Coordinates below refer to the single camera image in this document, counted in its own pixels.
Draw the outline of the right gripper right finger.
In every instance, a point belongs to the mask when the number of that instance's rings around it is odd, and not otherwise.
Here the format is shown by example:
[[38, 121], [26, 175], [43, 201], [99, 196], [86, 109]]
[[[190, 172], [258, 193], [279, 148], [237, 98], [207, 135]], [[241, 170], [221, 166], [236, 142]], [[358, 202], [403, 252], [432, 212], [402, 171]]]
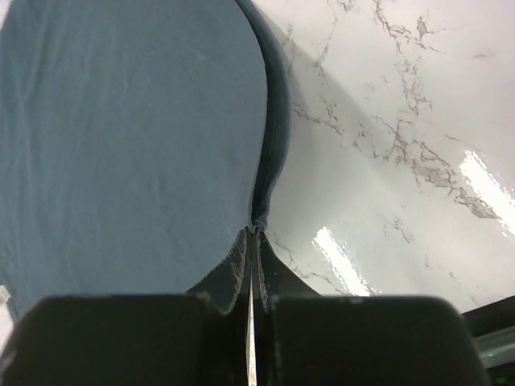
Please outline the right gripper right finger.
[[322, 296], [253, 235], [260, 385], [487, 385], [460, 314], [441, 298]]

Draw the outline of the blue-grey t-shirt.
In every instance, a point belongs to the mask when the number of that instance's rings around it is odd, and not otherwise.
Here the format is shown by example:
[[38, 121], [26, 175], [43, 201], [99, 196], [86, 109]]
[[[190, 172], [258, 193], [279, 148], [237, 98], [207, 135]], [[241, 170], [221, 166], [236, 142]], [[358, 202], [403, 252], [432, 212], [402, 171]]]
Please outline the blue-grey t-shirt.
[[265, 228], [290, 98], [251, 1], [13, 1], [1, 29], [1, 283], [180, 294]]

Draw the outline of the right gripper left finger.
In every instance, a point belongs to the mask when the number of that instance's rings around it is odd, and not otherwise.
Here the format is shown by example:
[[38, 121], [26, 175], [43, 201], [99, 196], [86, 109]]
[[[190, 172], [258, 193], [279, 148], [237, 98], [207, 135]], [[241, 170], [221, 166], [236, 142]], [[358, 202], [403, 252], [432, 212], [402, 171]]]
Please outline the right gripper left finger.
[[44, 298], [15, 324], [4, 385], [245, 385], [254, 234], [183, 294]]

